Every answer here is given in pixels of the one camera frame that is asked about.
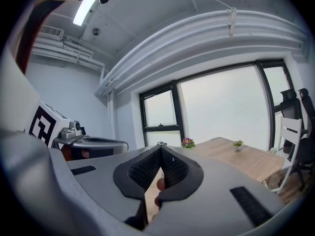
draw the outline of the potted plant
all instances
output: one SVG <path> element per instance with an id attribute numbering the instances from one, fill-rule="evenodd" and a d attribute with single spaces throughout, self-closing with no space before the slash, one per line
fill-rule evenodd
<path id="1" fill-rule="evenodd" d="M 238 141 L 235 141 L 234 143 L 233 143 L 233 146 L 235 146 L 235 150 L 236 151 L 240 151 L 242 148 L 243 148 L 243 141 L 241 141 L 241 140 L 238 140 Z"/>
<path id="2" fill-rule="evenodd" d="M 183 148 L 193 148 L 193 147 L 195 147 L 195 143 L 190 138 L 184 138 L 183 142 L 182 142 L 182 147 Z"/>

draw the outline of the black office chair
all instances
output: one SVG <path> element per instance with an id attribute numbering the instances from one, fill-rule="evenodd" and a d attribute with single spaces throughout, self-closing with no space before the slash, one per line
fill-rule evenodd
<path id="1" fill-rule="evenodd" d="M 292 119 L 303 119 L 302 118 L 302 109 L 301 109 L 301 103 L 298 98 L 296 98 L 296 92 L 292 89 L 286 90 L 281 92 L 283 95 L 283 102 L 280 103 L 280 110 L 285 118 L 292 118 Z M 304 129 L 304 124 L 302 121 L 302 132 L 301 137 L 307 134 L 307 130 Z M 283 151 L 284 153 L 289 154 L 288 159 L 290 160 L 292 157 L 292 153 L 294 151 L 294 144 L 291 143 L 288 140 L 285 140 L 283 145 Z M 296 172 L 302 182 L 302 186 L 300 188 L 300 191 L 302 191 L 305 187 L 304 178 L 302 175 L 302 170 L 310 170 L 310 174 L 312 174 L 312 170 L 315 165 L 315 140 L 303 138 L 300 141 L 299 148 L 296 154 L 295 158 L 295 165 L 292 168 L 292 171 L 290 174 Z"/>
<path id="2" fill-rule="evenodd" d="M 312 103 L 312 99 L 309 96 L 308 90 L 306 88 L 302 88 L 299 91 L 300 91 L 300 96 L 302 99 L 303 106 L 311 121 L 311 132 L 310 132 L 309 138 L 315 140 L 315 108 Z"/>

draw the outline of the frosted window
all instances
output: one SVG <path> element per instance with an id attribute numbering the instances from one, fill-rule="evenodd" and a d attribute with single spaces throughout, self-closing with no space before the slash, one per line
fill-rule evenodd
<path id="1" fill-rule="evenodd" d="M 277 106 L 283 101 L 281 92 L 290 89 L 283 67 L 271 67 L 264 69 L 266 74 L 274 105 Z"/>
<path id="2" fill-rule="evenodd" d="M 224 137 L 268 149 L 268 104 L 254 66 L 192 79 L 181 87 L 189 136 L 196 144 Z"/>
<path id="3" fill-rule="evenodd" d="M 181 135 L 178 130 L 176 131 L 158 131 L 147 132 L 148 146 L 157 145 L 158 142 L 167 143 L 170 146 L 181 146 Z"/>
<path id="4" fill-rule="evenodd" d="M 281 126 L 280 126 L 280 120 L 282 117 L 282 113 L 281 112 L 277 112 L 275 113 L 275 123 L 276 123 L 276 132 L 275 132 L 275 148 L 278 148 L 278 142 L 280 139 L 280 130 L 281 130 Z M 280 146 L 284 145 L 284 138 L 281 139 L 281 143 Z"/>
<path id="5" fill-rule="evenodd" d="M 172 92 L 160 93 L 144 101 L 147 126 L 176 125 Z"/>

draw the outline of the white chair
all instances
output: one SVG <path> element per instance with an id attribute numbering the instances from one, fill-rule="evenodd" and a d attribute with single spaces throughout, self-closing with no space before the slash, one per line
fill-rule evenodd
<path id="1" fill-rule="evenodd" d="M 290 175 L 290 172 L 292 170 L 294 160 L 296 157 L 296 153 L 297 153 L 298 148 L 299 148 L 300 139 L 301 139 L 302 120 L 301 119 L 296 120 L 296 119 L 289 119 L 289 118 L 281 117 L 280 126 L 281 126 L 281 130 L 280 130 L 280 138 L 279 138 L 278 147 L 277 147 L 277 155 L 284 157 L 284 164 L 283 164 L 283 167 L 281 169 L 284 170 L 284 169 L 288 168 L 288 170 L 285 174 L 285 177 L 284 177 L 280 187 L 277 189 L 271 190 L 272 192 L 276 192 L 277 194 L 279 194 L 281 192 L 281 190 L 284 187 L 285 182 L 287 181 L 287 179 Z M 294 133 L 290 130 L 287 130 L 284 127 L 289 128 L 291 130 L 295 130 L 295 131 L 297 131 L 297 133 Z M 282 151 L 280 151 L 281 138 L 285 138 L 286 140 L 295 144 L 295 148 L 294 148 L 294 152 L 293 152 L 291 161 L 289 161 L 286 158 L 286 156 L 285 156 L 286 154 L 284 154 Z"/>

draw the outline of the flower pot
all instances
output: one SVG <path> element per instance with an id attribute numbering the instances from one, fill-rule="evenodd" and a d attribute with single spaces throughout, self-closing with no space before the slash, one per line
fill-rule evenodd
<path id="1" fill-rule="evenodd" d="M 238 146 L 238 147 L 235 147 L 235 150 L 236 150 L 236 151 L 240 151 L 240 150 L 242 150 L 242 148 L 243 148 L 243 145 Z"/>

